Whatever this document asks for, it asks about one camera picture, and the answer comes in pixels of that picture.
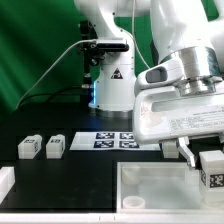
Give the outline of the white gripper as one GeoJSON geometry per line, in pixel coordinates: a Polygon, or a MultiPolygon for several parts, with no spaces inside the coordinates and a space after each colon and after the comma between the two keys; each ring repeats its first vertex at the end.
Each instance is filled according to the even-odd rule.
{"type": "Polygon", "coordinates": [[[180,97],[175,87],[140,92],[133,110],[133,135],[140,145],[177,139],[190,169],[196,168],[189,138],[224,132],[224,93],[180,97]]]}

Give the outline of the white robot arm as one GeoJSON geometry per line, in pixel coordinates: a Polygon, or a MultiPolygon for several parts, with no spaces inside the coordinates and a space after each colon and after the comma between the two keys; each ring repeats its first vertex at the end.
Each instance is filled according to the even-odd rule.
{"type": "Polygon", "coordinates": [[[97,54],[93,113],[130,117],[140,145],[170,143],[191,168],[199,159],[190,139],[224,134],[224,80],[201,0],[74,0],[95,29],[87,45],[97,54]],[[157,65],[134,72],[134,36],[116,17],[148,15],[157,65]]]}

